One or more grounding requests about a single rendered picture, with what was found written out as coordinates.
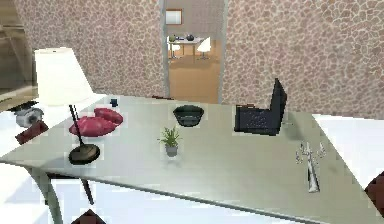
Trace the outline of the green houseplant in grey pot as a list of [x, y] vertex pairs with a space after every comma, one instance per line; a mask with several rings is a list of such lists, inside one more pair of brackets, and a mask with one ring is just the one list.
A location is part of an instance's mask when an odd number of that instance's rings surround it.
[[165, 127], [158, 141], [164, 145], [168, 157], [175, 157], [178, 154], [179, 139], [180, 134], [175, 127]]

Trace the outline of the black bowl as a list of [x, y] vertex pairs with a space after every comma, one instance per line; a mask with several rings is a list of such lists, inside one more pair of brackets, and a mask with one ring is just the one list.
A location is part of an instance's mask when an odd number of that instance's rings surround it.
[[173, 114], [180, 126], [194, 127], [200, 123], [204, 110], [195, 105], [183, 105], [175, 108]]

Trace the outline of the grey table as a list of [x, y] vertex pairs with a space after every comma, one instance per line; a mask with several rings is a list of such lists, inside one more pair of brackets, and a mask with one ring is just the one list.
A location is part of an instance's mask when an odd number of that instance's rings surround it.
[[[48, 173], [214, 203], [229, 208], [303, 224], [384, 224], [384, 218], [356, 181], [316, 120], [291, 112], [275, 136], [234, 131], [231, 105], [206, 104], [200, 123], [179, 128], [178, 154], [166, 155], [158, 141], [165, 127], [177, 126], [176, 100], [121, 96], [117, 110], [124, 117], [116, 130], [96, 140], [100, 157], [73, 166], [68, 154], [75, 138], [66, 119], [47, 132], [0, 157], [0, 162], [26, 168], [48, 200], [53, 223], [62, 224], [58, 200]], [[308, 192], [307, 163], [297, 164], [301, 142], [326, 155], [315, 171], [317, 193]]]

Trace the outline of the white chair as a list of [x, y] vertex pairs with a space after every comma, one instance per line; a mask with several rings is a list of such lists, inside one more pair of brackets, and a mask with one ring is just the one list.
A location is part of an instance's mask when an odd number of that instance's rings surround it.
[[207, 37], [203, 42], [198, 46], [197, 51], [201, 53], [199, 60], [206, 60], [206, 54], [211, 50], [211, 38]]
[[179, 45], [175, 44], [169, 44], [168, 45], [168, 51], [170, 52], [170, 58], [171, 59], [176, 59], [175, 53], [180, 49]]

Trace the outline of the white dining table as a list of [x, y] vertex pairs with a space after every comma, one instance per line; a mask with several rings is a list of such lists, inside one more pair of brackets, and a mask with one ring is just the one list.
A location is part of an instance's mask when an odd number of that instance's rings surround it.
[[188, 40], [175, 40], [175, 41], [169, 41], [167, 40], [166, 43], [169, 46], [169, 50], [171, 51], [171, 56], [169, 59], [178, 59], [178, 57], [175, 56], [175, 52], [173, 50], [174, 45], [180, 45], [184, 49], [185, 46], [191, 46], [192, 47], [192, 55], [193, 55], [193, 60], [196, 58], [196, 50], [197, 50], [197, 45], [203, 42], [204, 38], [197, 37], [193, 41], [188, 41]]

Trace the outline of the black laptop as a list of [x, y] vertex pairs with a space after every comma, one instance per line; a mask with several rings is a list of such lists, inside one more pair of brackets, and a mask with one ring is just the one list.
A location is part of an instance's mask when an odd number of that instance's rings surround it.
[[234, 131], [276, 136], [280, 132], [286, 101], [287, 94], [276, 78], [268, 109], [240, 105], [236, 107]]

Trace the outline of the red cushion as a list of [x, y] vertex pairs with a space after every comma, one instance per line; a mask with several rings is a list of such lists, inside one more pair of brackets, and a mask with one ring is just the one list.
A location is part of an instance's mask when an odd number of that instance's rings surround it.
[[124, 120], [121, 114], [109, 108], [95, 108], [94, 113], [96, 117], [101, 117], [116, 125], [120, 125]]
[[[79, 133], [85, 137], [100, 137], [115, 130], [116, 124], [101, 117], [83, 116], [77, 121]], [[76, 135], [78, 133], [75, 125], [72, 124], [69, 132]]]

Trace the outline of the silver candelabra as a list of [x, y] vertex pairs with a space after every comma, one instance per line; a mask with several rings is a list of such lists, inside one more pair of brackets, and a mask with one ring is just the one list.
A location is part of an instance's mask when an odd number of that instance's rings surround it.
[[308, 192], [317, 193], [320, 191], [320, 184], [315, 171], [315, 166], [319, 164], [319, 160], [326, 155], [326, 150], [322, 143], [316, 151], [311, 149], [309, 142], [301, 142], [299, 149], [295, 152], [295, 161], [297, 164], [307, 163], [307, 180]]

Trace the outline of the white shade table lamp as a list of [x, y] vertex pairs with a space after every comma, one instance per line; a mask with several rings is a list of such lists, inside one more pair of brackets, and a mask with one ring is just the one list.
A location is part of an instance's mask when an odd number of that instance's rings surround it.
[[79, 145], [68, 155], [72, 165], [85, 165], [95, 161], [100, 148], [84, 143], [75, 114], [75, 105], [93, 96], [84, 72], [71, 48], [44, 48], [34, 51], [38, 96], [47, 106], [67, 106], [72, 116]]

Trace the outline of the dark red chair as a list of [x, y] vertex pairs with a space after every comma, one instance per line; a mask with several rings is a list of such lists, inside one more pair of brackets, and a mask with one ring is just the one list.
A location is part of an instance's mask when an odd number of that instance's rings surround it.
[[81, 216], [76, 218], [71, 224], [106, 224], [106, 222], [95, 212], [89, 209]]
[[384, 171], [370, 181], [365, 193], [384, 218]]

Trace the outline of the dark red box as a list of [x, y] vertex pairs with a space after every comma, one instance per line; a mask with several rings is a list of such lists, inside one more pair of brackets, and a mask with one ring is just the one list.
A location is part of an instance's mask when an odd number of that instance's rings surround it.
[[20, 145], [23, 145], [24, 143], [44, 133], [47, 130], [48, 126], [44, 121], [37, 121], [31, 127], [16, 135], [15, 138]]

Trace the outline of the grey round device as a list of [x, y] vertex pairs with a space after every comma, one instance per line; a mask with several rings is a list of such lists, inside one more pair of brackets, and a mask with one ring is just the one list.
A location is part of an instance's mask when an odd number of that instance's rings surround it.
[[16, 123], [23, 128], [31, 127], [35, 122], [42, 120], [44, 112], [39, 108], [29, 108], [15, 113]]

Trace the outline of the framed wall picture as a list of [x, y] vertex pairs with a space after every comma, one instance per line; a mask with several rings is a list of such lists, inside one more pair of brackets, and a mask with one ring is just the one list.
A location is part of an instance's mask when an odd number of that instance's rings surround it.
[[181, 9], [167, 9], [166, 10], [166, 24], [167, 25], [181, 25], [183, 21], [183, 12]]

